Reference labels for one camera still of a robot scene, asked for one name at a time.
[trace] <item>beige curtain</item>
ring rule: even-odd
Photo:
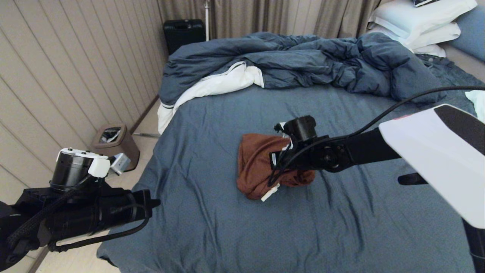
[[[359,37],[380,0],[324,0],[315,34],[325,38]]]
[[[254,32],[285,33],[291,0],[212,0],[211,38],[241,37]]]

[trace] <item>wood panel wall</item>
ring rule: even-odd
[[[61,148],[134,125],[161,84],[161,34],[157,0],[0,1],[1,201],[47,187]]]

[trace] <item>white pillow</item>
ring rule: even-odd
[[[417,48],[412,50],[416,54],[429,54],[438,56],[441,58],[446,57],[446,52],[439,45],[429,45],[422,48]]]
[[[472,90],[465,92],[465,96],[473,103],[475,112],[477,112],[477,118],[485,123],[485,91]]]
[[[419,35],[450,23],[476,6],[475,0],[440,0],[416,8],[410,0],[394,0],[374,10],[369,22],[375,22],[400,37],[415,40]]]
[[[410,40],[409,38],[399,37],[396,35],[396,33],[380,25],[376,25],[373,29],[369,30],[368,32],[384,33],[385,35],[389,36],[391,39],[400,42],[405,47],[411,50],[416,48],[422,48],[428,45],[454,40],[458,38],[461,33],[460,27],[458,27],[458,24],[454,22],[446,24],[440,27],[439,29],[435,29],[427,33],[421,34],[414,41]]]

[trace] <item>brown towel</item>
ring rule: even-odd
[[[270,189],[270,152],[280,151],[290,143],[289,138],[246,134],[242,136],[238,156],[238,189],[249,199],[261,199]],[[280,183],[289,187],[310,184],[315,171],[291,170],[282,174],[273,187]]]

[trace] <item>pillow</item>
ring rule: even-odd
[[[456,20],[463,30],[450,45],[485,62],[485,1]]]
[[[442,43],[446,41],[450,41],[456,39],[460,36],[460,28],[456,23],[449,23],[446,24],[439,29],[432,30],[430,32],[421,34],[418,36],[417,39],[414,41],[410,40],[409,38],[402,38],[397,36],[394,32],[388,30],[387,28],[377,25],[373,29],[368,31],[370,32],[382,32],[385,35],[389,36],[389,38],[400,42],[405,47],[413,50],[416,48],[422,48],[428,45],[433,45],[437,43]]]
[[[434,55],[441,58],[446,57],[445,50],[442,49],[439,45],[429,45],[422,48],[413,49],[413,52],[416,54]]]
[[[465,96],[473,103],[475,112],[477,112],[477,118],[485,123],[485,91],[472,90],[465,92]]]
[[[426,4],[430,4],[439,0],[413,0],[415,7],[421,7]]]
[[[475,0],[440,0],[415,8],[409,0],[395,0],[374,10],[369,22],[379,24],[400,37],[415,40],[419,35],[450,23],[476,6]]]

